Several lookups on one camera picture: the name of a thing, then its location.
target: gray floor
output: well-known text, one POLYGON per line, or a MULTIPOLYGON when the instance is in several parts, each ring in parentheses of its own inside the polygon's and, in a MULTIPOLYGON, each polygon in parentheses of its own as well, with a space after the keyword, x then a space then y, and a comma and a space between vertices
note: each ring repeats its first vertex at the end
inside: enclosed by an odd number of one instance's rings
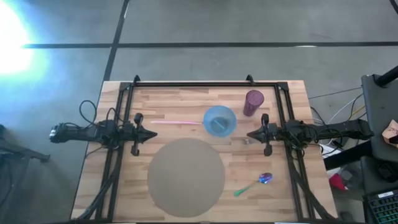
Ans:
MULTIPOLYGON (((6 2, 37 44, 110 43, 123 3, 6 2)), ((132 0, 121 42, 398 41, 397 24, 388 0, 132 0)), ((28 69, 0 73, 0 123, 15 142, 51 154, 51 160, 30 163, 9 223, 68 220, 86 143, 52 144, 48 134, 59 122, 85 124, 78 106, 98 100, 109 55, 108 49, 31 52, 28 69)), ((397 65, 396 58, 397 47, 119 49, 111 80, 135 74, 143 80, 242 80, 251 74, 258 80, 305 80, 308 95, 316 96, 360 86, 361 75, 384 73, 397 65)), ((329 120, 360 93, 310 102, 329 120)), ((348 115, 349 108, 333 121, 348 115)))

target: spoon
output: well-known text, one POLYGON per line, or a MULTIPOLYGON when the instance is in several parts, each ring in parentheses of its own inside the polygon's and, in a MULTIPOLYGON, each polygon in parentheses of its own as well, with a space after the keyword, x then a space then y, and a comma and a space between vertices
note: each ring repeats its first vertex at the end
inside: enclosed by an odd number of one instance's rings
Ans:
POLYGON ((241 190, 237 190, 234 192, 234 196, 237 197, 241 195, 241 193, 245 192, 247 189, 251 188, 254 186, 256 183, 262 183, 262 184, 268 184, 272 180, 272 174, 271 173, 263 173, 259 176, 259 179, 256 180, 255 182, 251 183, 250 185, 242 188, 241 190))

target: purple cup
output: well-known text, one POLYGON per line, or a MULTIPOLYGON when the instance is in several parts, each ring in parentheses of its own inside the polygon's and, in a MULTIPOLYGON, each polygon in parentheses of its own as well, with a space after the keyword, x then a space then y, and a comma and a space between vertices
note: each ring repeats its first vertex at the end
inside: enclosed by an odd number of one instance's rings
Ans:
POLYGON ((264 95, 257 90, 251 90, 246 94, 246 101, 244 102, 243 114, 252 116, 254 112, 264 102, 264 95))

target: round mat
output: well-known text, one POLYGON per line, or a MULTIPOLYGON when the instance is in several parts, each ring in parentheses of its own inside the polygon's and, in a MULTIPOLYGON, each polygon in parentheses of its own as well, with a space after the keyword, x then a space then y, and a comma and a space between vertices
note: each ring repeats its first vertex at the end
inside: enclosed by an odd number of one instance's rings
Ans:
POLYGON ((198 139, 179 139, 163 146, 148 170, 150 196, 176 217, 194 217, 209 210, 223 192, 224 179, 220 155, 198 139))

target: wooden tabletop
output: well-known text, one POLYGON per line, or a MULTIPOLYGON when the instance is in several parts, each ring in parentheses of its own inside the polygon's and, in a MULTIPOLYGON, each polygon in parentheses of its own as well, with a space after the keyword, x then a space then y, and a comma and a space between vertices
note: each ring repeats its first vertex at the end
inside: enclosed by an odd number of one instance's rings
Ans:
MULTIPOLYGON (((313 123, 303 81, 287 81, 296 119, 313 123)), ((105 119, 110 107, 116 106, 120 82, 104 82, 98 103, 97 121, 105 119)), ((269 114, 270 123, 280 126, 275 92, 271 87, 135 87, 130 119, 144 115, 143 126, 158 135, 139 145, 140 156, 130 154, 127 142, 119 180, 114 222, 273 222, 297 221, 290 186, 289 170, 282 142, 272 141, 273 154, 263 155, 264 144, 248 139, 246 133, 260 128, 261 114, 269 114), (252 117, 243 115, 245 95, 249 90, 264 94, 264 103, 252 117), (151 124, 151 121, 203 121, 206 110, 215 105, 231 108, 238 120, 235 131, 227 138, 210 136, 200 125, 151 124), (157 208, 147 186, 147 171, 154 154, 164 145, 180 138, 198 138, 210 143, 225 166, 224 191, 218 202, 197 217, 173 217, 157 208), (274 176, 267 185, 255 185, 239 197, 233 192, 264 172, 274 176)), ((90 143, 88 152, 98 148, 90 143)), ((83 165, 72 218, 78 217, 98 193, 103 175, 106 150, 91 154, 83 165)), ((328 212, 337 217, 322 155, 317 146, 305 150, 305 166, 312 192, 328 212)), ((104 206, 107 211, 107 198, 104 206)))

